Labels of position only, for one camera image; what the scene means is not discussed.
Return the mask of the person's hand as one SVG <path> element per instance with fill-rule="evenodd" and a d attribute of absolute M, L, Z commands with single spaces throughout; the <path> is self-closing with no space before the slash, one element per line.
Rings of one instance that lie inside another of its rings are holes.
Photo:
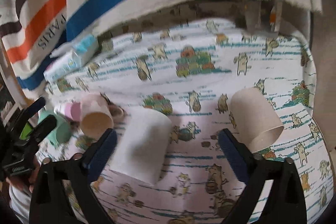
<path fill-rule="evenodd" d="M 24 180 L 22 180 L 18 176 L 10 176 L 6 178 L 6 182 L 8 182 L 11 186 L 17 188 L 20 191 L 29 190 L 29 192 L 32 193 L 34 190 L 34 185 L 38 176 L 39 169 L 41 167 L 36 156 L 34 157 L 33 165 L 33 171 L 29 178 L 25 178 Z"/>

